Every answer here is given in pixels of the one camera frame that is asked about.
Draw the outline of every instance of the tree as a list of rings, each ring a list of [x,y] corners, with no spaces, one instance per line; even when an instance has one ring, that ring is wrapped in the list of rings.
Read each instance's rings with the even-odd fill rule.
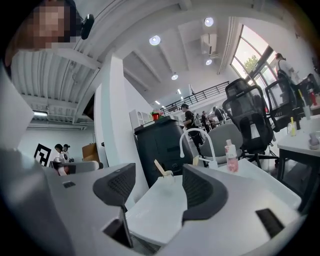
[[[245,63],[244,63],[244,67],[245,69],[243,69],[243,71],[245,73],[249,73],[253,68],[254,66],[257,64],[258,62],[258,58],[256,55],[252,55],[250,58],[248,58]]]

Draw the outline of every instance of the red object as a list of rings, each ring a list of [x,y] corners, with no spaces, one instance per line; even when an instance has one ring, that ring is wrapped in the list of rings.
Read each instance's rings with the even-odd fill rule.
[[[309,92],[309,96],[310,96],[310,99],[311,99],[313,105],[316,106],[317,105],[316,96],[315,96],[315,93],[312,89]]]
[[[152,117],[153,117],[153,121],[158,120],[159,117],[160,117],[160,114],[159,113],[154,113],[154,114],[152,114]]]

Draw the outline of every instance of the black filing cabinet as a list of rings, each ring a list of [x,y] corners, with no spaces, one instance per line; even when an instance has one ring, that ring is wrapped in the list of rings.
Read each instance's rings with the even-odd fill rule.
[[[180,158],[180,137],[183,129],[179,122],[171,116],[156,120],[153,124],[145,124],[134,129],[137,137],[137,149],[143,172],[149,188],[161,175],[154,161],[158,160],[165,171],[182,175],[183,164],[191,164],[193,155],[186,137],[183,138],[182,148],[184,158]]]

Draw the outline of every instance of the white cabinet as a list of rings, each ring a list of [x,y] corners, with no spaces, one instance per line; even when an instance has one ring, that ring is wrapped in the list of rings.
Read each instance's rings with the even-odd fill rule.
[[[135,128],[139,126],[143,126],[144,124],[153,120],[151,114],[140,112],[135,109],[129,112],[129,116],[130,116],[131,126],[133,131],[135,130]]]

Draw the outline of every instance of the black railing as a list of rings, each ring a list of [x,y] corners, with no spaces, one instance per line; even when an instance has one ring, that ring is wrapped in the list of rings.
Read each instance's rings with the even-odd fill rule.
[[[168,106],[165,106],[165,108],[161,108],[161,110],[163,111],[164,115],[169,115],[172,112],[179,111],[181,109],[181,105],[184,103],[190,106],[192,104],[204,101],[208,98],[217,96],[221,93],[225,93],[225,88],[228,86],[228,84],[229,81],[226,81],[218,85],[212,86],[208,89],[199,91],[196,94],[190,95],[182,100],[178,100]]]

